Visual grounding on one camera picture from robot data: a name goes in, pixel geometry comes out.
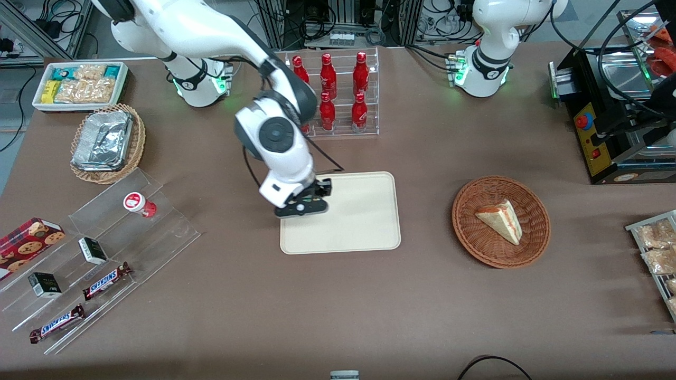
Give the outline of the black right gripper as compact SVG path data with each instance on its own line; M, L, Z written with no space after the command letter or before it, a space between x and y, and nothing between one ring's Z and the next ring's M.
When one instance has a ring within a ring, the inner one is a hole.
M289 205L297 204L304 200L316 200L331 195L332 180L330 178L319 179L312 181L306 188L297 194L291 194L289 197Z

